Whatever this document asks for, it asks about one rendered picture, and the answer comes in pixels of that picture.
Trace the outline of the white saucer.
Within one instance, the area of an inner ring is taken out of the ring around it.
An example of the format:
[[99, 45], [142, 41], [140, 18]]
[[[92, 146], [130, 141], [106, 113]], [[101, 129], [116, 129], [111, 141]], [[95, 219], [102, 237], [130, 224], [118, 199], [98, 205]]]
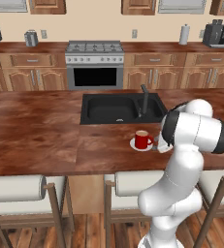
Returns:
[[145, 151], [151, 150], [152, 147], [153, 147], [153, 144], [148, 145], [147, 148], [145, 148], [145, 149], [139, 149], [139, 148], [137, 148], [137, 147], [135, 146], [135, 138], [132, 138], [132, 139], [130, 140], [130, 146], [131, 146], [134, 150], [136, 150], [136, 151], [145, 152]]

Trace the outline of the wooden lower cupboard run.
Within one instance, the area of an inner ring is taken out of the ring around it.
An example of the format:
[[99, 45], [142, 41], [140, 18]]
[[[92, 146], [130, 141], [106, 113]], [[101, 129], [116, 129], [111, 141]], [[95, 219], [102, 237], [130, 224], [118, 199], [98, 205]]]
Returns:
[[126, 53], [123, 87], [224, 88], [224, 52]]
[[0, 91], [67, 89], [62, 53], [0, 53]]

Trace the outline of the white paper towel roll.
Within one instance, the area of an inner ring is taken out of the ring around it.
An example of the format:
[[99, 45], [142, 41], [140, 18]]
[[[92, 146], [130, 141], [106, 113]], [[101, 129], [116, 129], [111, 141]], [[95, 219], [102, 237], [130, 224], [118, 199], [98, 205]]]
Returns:
[[180, 36], [179, 36], [179, 44], [182, 46], [187, 45], [188, 37], [189, 37], [190, 26], [188, 24], [184, 24], [181, 26]]

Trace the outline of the silver stove with oven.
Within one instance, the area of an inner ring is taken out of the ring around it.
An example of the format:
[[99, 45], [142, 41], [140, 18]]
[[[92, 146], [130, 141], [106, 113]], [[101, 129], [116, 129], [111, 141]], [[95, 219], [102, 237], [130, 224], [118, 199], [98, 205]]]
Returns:
[[70, 90], [122, 89], [120, 41], [70, 41], [65, 50]]

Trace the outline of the grey toaster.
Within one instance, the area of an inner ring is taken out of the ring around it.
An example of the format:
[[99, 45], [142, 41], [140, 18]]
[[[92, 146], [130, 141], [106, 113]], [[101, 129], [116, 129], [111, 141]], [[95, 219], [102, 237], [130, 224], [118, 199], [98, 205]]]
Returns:
[[38, 36], [35, 30], [26, 31], [24, 39], [28, 47], [35, 47], [38, 44]]

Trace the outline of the red cup of tea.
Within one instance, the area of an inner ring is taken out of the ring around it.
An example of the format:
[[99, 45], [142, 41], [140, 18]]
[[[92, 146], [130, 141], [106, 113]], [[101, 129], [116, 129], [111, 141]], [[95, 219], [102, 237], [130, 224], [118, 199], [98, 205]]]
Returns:
[[144, 130], [139, 130], [135, 134], [135, 146], [138, 149], [146, 149], [149, 145], [154, 143], [153, 137], [149, 132]]

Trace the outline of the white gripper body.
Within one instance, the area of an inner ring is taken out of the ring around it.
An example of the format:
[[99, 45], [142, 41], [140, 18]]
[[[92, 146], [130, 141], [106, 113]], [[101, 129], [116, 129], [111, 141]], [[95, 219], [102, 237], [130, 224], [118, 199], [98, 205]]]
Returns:
[[159, 136], [159, 137], [158, 137], [157, 150], [158, 150], [160, 153], [168, 152], [168, 151], [170, 151], [172, 148], [173, 148], [173, 146], [172, 146], [171, 144], [167, 144], [167, 143], [165, 142], [165, 140], [163, 139], [162, 136]]

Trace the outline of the black sink tap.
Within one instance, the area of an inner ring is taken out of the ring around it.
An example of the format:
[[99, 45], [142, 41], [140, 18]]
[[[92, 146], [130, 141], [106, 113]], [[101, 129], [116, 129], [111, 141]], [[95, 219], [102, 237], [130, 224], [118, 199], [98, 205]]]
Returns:
[[148, 103], [148, 90], [147, 90], [146, 86], [144, 84], [142, 84], [141, 89], [144, 93], [144, 97], [143, 97], [143, 105], [140, 108], [139, 117], [143, 117], [144, 115], [146, 115], [147, 103]]

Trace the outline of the black double sink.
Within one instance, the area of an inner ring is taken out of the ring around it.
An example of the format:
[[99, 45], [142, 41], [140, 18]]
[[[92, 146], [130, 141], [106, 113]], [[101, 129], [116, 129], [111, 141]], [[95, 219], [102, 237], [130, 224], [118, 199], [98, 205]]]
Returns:
[[168, 112], [157, 93], [149, 93], [143, 114], [144, 93], [84, 94], [81, 125], [160, 123]]

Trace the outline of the white cushioned wooden stool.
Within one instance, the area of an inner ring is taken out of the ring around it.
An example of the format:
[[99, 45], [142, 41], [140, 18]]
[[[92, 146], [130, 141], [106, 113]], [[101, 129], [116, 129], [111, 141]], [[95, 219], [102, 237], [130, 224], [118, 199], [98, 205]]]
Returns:
[[104, 175], [104, 228], [106, 248], [111, 246], [111, 227], [115, 223], [149, 222], [138, 207], [138, 194], [155, 184], [162, 170], [119, 171]]
[[59, 248], [66, 248], [62, 221], [74, 215], [67, 176], [0, 176], [0, 237], [6, 248], [13, 245], [7, 229], [55, 227]]
[[212, 220], [224, 217], [224, 170], [203, 170], [197, 188], [207, 213], [194, 244], [194, 248], [201, 248]]

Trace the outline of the grey glass wall cupboard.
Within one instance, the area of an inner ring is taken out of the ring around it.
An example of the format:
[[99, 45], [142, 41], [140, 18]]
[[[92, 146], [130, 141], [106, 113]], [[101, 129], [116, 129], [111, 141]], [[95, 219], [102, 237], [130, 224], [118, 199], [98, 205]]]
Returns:
[[0, 13], [26, 13], [26, 0], [0, 0]]
[[159, 0], [159, 14], [195, 14], [202, 15], [207, 0]]

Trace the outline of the black coffee machine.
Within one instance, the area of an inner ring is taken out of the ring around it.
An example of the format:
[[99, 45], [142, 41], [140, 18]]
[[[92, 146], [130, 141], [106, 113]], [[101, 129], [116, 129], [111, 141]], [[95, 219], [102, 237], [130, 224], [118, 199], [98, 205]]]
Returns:
[[203, 44], [207, 47], [224, 47], [224, 24], [222, 19], [214, 19], [206, 25]]

